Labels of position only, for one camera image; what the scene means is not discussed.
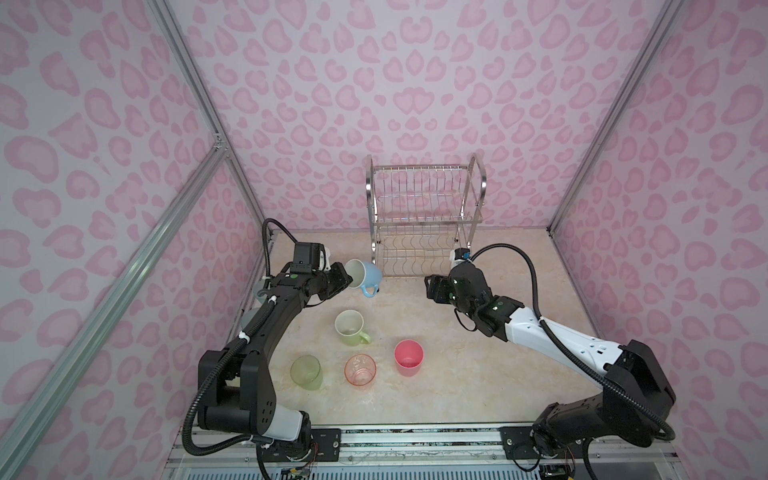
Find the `robotic arm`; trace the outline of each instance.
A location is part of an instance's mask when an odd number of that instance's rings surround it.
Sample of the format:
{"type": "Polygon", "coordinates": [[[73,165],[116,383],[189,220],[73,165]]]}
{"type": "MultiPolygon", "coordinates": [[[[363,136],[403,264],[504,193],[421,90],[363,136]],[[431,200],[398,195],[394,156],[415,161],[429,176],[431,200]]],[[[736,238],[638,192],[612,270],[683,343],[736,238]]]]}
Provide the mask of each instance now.
{"type": "Polygon", "coordinates": [[[320,243],[296,242],[293,262],[273,279],[267,301],[247,313],[248,324],[237,339],[221,350],[208,350],[197,366],[198,391],[181,431],[184,449],[191,455],[209,455],[239,442],[271,443],[288,456],[301,458],[310,447],[310,418],[277,403],[270,376],[270,359],[291,321],[317,295],[325,301],[352,282],[341,263],[328,268],[320,243]],[[240,386],[227,380],[240,377],[240,386]],[[191,436],[192,425],[242,435],[216,445],[198,447],[191,436]]]}
{"type": "Polygon", "coordinates": [[[674,432],[665,420],[676,397],[650,348],[635,340],[623,346],[588,336],[537,314],[538,292],[530,259],[504,243],[488,246],[473,258],[494,247],[511,248],[526,259],[534,286],[533,309],[494,295],[466,249],[455,251],[455,266],[448,276],[425,278],[427,298],[453,305],[457,318],[458,313],[465,314],[484,335],[532,348],[603,387],[591,398],[549,405],[531,430],[536,451],[552,457],[575,440],[604,435],[618,435],[641,447],[650,446],[654,439],[672,439],[674,432]]]}

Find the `mug handle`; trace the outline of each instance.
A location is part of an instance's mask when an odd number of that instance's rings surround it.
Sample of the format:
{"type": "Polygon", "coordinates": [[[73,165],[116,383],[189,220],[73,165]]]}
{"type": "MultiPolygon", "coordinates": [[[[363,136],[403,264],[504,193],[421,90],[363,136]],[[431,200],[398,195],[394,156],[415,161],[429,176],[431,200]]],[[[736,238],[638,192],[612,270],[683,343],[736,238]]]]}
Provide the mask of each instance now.
{"type": "Polygon", "coordinates": [[[362,294],[367,296],[368,298],[373,298],[373,296],[376,295],[379,292],[379,286],[378,285],[361,286],[360,289],[362,290],[362,294]],[[368,288],[373,288],[373,293],[368,293],[368,288]]]}

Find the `green mug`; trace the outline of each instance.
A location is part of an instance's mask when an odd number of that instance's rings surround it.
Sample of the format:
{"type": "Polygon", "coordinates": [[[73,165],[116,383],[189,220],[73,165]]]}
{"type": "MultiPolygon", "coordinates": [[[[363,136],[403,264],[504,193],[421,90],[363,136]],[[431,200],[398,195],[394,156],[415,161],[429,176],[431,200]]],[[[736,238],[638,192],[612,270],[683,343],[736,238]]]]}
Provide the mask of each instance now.
{"type": "Polygon", "coordinates": [[[336,317],[334,326],[336,332],[341,335],[341,341],[346,345],[358,346],[360,343],[369,345],[371,337],[362,331],[364,323],[362,314],[357,310],[344,310],[336,317]]]}

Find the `mug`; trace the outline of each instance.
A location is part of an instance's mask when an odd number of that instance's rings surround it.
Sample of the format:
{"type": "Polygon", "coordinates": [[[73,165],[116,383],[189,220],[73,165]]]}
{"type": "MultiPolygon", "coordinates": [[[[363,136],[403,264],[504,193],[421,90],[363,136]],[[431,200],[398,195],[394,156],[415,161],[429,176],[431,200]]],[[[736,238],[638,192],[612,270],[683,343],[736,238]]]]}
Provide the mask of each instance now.
{"type": "Polygon", "coordinates": [[[352,277],[352,283],[349,288],[360,288],[362,293],[368,298],[373,297],[379,292],[379,283],[382,281],[382,271],[370,262],[352,259],[344,264],[344,270],[352,277]]]}
{"type": "Polygon", "coordinates": [[[357,310],[344,310],[334,323],[336,332],[341,335],[341,341],[349,346],[358,346],[360,343],[369,345],[371,337],[362,331],[362,314],[357,310]]]}

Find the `cup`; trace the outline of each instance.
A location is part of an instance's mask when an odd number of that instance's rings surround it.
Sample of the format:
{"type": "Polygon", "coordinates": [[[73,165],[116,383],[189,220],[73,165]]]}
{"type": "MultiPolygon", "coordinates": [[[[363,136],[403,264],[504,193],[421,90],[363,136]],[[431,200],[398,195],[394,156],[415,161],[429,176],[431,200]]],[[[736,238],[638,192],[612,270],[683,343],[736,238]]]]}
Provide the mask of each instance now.
{"type": "Polygon", "coordinates": [[[362,314],[357,310],[344,310],[333,324],[336,332],[341,335],[341,341],[349,346],[358,346],[360,343],[369,345],[371,337],[362,331],[362,314]]]}
{"type": "Polygon", "coordinates": [[[352,283],[349,285],[349,288],[361,289],[362,294],[368,298],[373,297],[379,292],[382,271],[373,263],[353,258],[344,264],[344,270],[352,277],[352,283]],[[369,288],[373,289],[373,293],[368,291],[369,288]]]}
{"type": "Polygon", "coordinates": [[[424,349],[415,340],[403,340],[395,347],[395,363],[402,376],[414,376],[423,360],[424,349]]]}
{"type": "Polygon", "coordinates": [[[344,376],[346,381],[354,386],[367,385],[376,376],[376,362],[365,353],[358,353],[347,360],[344,376]]]}
{"type": "Polygon", "coordinates": [[[300,356],[290,366],[290,378],[303,389],[317,390],[323,384],[320,361],[311,355],[300,356]]]}

